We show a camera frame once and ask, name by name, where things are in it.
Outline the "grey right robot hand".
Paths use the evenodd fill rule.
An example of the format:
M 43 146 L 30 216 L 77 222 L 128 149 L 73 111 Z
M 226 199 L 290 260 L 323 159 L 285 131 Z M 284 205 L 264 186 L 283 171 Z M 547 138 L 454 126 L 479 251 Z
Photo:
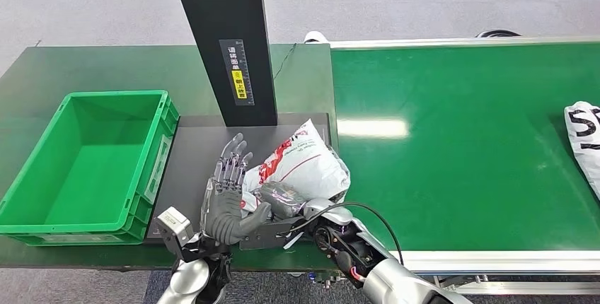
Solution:
M 270 204 L 273 216 L 280 219 L 295 217 L 308 201 L 292 186 L 278 181 L 266 182 L 253 190 L 253 194 L 261 202 Z

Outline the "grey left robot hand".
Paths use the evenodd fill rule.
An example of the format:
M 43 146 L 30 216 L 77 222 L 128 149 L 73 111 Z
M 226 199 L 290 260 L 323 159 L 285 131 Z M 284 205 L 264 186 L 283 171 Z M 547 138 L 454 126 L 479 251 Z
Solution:
M 253 153 L 245 153 L 247 142 L 242 133 L 223 148 L 213 175 L 207 181 L 202 205 L 202 232 L 224 245 L 234 245 L 266 223 L 271 205 L 261 203 L 245 218 L 241 216 L 242 185 Z

